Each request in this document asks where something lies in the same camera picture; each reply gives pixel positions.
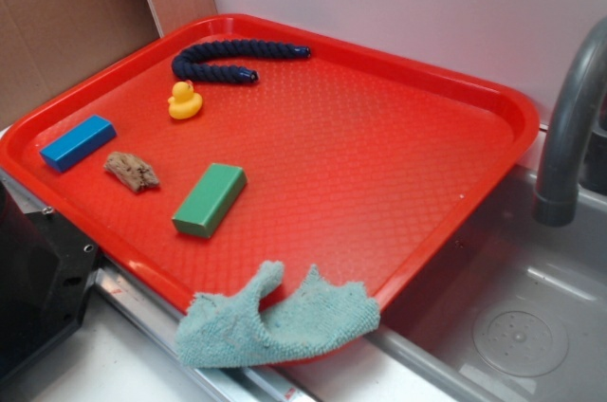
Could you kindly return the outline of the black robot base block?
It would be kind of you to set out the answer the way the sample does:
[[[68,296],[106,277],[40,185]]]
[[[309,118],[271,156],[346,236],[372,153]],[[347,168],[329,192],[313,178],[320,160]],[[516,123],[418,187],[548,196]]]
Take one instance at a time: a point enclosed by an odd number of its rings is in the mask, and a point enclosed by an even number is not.
[[[24,212],[1,188],[1,384],[83,323],[100,250],[57,211]]]

